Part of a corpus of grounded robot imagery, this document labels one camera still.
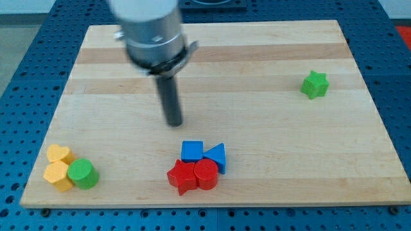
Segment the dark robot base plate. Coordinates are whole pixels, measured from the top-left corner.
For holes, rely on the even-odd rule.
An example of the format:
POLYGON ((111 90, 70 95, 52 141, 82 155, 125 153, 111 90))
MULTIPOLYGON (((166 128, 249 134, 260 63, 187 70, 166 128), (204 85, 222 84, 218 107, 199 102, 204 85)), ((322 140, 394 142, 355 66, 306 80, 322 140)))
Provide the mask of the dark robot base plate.
POLYGON ((178 0, 179 8, 184 10, 197 9, 246 9, 246 0, 178 0))

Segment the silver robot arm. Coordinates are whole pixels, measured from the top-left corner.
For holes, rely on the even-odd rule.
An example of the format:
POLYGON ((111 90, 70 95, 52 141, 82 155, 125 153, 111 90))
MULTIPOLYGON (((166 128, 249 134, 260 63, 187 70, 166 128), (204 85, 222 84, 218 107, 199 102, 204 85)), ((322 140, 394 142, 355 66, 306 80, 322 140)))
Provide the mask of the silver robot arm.
POLYGON ((197 43, 186 44, 177 0, 108 0, 121 26, 119 39, 129 59, 155 77, 165 120, 182 124, 175 75, 187 65, 197 43))

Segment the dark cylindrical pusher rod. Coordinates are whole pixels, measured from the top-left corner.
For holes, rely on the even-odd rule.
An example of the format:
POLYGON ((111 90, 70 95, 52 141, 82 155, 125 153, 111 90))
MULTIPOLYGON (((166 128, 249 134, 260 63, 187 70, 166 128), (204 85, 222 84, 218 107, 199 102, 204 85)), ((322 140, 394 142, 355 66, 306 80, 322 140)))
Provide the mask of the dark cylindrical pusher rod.
POLYGON ((173 76, 157 76, 155 82, 166 123, 171 127, 180 126, 182 124, 182 111, 175 78, 173 76))

